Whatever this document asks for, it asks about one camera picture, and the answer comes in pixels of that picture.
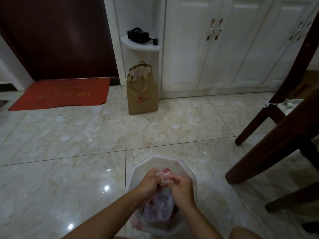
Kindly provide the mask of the person's left hand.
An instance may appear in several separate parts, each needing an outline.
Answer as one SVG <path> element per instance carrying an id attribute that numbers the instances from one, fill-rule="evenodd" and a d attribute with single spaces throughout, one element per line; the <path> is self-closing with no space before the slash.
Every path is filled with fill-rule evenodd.
<path id="1" fill-rule="evenodd" d="M 142 200 L 149 200 L 151 197 L 155 195 L 155 193 L 160 189 L 161 187 L 158 188 L 152 188 L 150 183 L 149 183 L 149 171 L 146 173 L 144 178 L 141 180 L 141 182 L 138 184 L 136 187 L 136 191 L 139 195 L 139 197 Z"/>

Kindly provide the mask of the person's right hand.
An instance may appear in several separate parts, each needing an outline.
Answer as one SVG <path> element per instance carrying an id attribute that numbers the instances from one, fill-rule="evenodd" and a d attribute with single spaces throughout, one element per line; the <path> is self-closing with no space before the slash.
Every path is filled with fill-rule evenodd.
<path id="1" fill-rule="evenodd" d="M 189 207 L 195 207 L 193 182 L 187 177 L 187 190 L 171 190 L 174 203 L 180 209 L 187 209 Z"/>

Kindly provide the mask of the clear plastic trash bag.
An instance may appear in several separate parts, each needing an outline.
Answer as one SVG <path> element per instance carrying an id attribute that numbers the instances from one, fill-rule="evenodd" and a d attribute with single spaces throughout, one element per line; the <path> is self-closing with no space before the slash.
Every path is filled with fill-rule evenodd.
<path id="1" fill-rule="evenodd" d="M 155 193 L 142 210 L 144 222 L 162 230 L 170 229 L 177 219 L 178 206 L 174 203 L 166 175 L 172 174 L 169 168 L 161 168 L 162 187 Z"/>

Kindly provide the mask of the person's left forearm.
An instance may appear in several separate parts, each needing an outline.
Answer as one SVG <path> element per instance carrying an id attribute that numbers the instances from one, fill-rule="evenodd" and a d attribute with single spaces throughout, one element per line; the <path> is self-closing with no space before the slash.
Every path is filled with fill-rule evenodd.
<path id="1" fill-rule="evenodd" d="M 154 194 L 136 188 L 71 230 L 62 239 L 112 239 Z"/>

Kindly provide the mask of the person's right forearm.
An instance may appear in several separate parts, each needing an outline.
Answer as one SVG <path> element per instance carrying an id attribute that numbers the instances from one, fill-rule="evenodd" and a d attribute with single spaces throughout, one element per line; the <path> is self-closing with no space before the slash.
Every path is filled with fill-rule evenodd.
<path id="1" fill-rule="evenodd" d="M 177 203 L 196 239 L 224 239 L 192 201 Z"/>

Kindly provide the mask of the translucent white trash bin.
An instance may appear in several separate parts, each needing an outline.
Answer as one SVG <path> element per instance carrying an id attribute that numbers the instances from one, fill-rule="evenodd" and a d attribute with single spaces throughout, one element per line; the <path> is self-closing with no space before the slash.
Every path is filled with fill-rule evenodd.
<path id="1" fill-rule="evenodd" d="M 144 178 L 145 174 L 152 168 L 169 168 L 173 174 L 189 177 L 193 182 L 194 199 L 197 203 L 197 178 L 195 174 L 181 159 L 161 155 L 152 155 L 132 167 L 130 174 L 128 176 L 128 180 L 126 182 L 125 192 L 127 193 L 130 190 L 134 189 Z M 176 222 L 170 229 L 162 230 L 158 228 L 153 228 L 144 222 L 142 218 L 143 208 L 144 206 L 142 208 L 137 209 L 129 219 L 131 227 L 138 231 L 150 233 L 154 236 L 170 237 L 180 232 L 185 224 L 184 218 L 181 216 L 180 210 L 178 208 Z"/>

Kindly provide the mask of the brown paper shopping bag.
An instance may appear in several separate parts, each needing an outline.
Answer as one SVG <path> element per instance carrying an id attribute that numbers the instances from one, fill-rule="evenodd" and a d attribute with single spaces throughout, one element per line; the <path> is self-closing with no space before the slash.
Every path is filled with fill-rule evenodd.
<path id="1" fill-rule="evenodd" d="M 153 68 L 141 60 L 126 78 L 129 115 L 158 111 L 159 98 Z"/>

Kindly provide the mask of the person's knee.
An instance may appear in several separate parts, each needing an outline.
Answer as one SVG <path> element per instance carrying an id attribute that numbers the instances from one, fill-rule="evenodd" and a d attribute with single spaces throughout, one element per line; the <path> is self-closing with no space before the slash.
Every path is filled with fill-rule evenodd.
<path id="1" fill-rule="evenodd" d="M 228 239 L 263 239 L 263 238 L 247 228 L 237 226 L 231 230 Z"/>

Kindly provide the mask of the dark wooden chair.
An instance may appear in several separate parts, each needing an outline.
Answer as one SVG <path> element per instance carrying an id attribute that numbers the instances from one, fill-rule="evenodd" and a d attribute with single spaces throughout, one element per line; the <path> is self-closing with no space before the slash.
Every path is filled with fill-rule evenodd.
<path id="1" fill-rule="evenodd" d="M 319 88 L 316 88 L 226 174 L 239 184 L 269 169 L 297 149 L 319 171 L 319 152 L 312 139 L 319 135 Z"/>
<path id="2" fill-rule="evenodd" d="M 257 116 L 255 116 L 249 125 L 235 139 L 235 144 L 237 146 L 240 146 L 268 117 L 271 118 L 275 124 L 279 124 L 286 117 L 286 115 L 277 107 L 277 104 L 284 102 L 290 92 L 302 81 L 302 77 L 318 47 L 319 11 L 285 81 L 275 95 L 269 100 L 269 105 L 262 108 Z"/>

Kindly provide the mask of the red doormat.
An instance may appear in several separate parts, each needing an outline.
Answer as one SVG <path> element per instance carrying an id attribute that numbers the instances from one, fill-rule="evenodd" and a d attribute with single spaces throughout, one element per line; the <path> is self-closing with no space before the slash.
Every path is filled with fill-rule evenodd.
<path id="1" fill-rule="evenodd" d="M 8 109 L 28 111 L 105 104 L 110 78 L 42 80 L 34 82 Z"/>

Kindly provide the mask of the white corner shelf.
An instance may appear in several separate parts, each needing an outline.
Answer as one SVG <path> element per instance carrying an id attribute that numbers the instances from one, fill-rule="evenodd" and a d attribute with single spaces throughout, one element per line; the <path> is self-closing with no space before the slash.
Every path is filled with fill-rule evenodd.
<path id="1" fill-rule="evenodd" d="M 152 41 L 139 44 L 131 41 L 127 36 L 121 36 L 120 40 L 124 46 L 135 51 L 159 52 L 160 50 L 160 45 L 154 45 Z"/>

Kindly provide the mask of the white seat cushion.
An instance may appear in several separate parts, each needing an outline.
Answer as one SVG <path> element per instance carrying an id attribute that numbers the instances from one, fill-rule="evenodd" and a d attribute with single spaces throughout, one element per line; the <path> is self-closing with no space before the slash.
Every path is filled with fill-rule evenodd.
<path id="1" fill-rule="evenodd" d="M 286 99 L 284 102 L 277 104 L 277 108 L 287 116 L 290 112 L 292 112 L 303 99 Z"/>

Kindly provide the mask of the white cabinet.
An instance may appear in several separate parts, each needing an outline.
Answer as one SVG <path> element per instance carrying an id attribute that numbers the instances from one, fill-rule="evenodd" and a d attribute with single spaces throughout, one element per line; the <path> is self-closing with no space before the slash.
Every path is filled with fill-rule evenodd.
<path id="1" fill-rule="evenodd" d="M 160 97 L 278 88 L 305 39 L 297 38 L 318 11 L 319 0 L 166 0 Z"/>

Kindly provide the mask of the dark brown door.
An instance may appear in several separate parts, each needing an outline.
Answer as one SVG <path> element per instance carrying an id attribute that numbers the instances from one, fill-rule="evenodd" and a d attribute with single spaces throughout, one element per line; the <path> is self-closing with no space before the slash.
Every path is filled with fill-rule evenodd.
<path id="1" fill-rule="evenodd" d="M 0 35 L 33 80 L 119 78 L 104 0 L 0 0 Z"/>

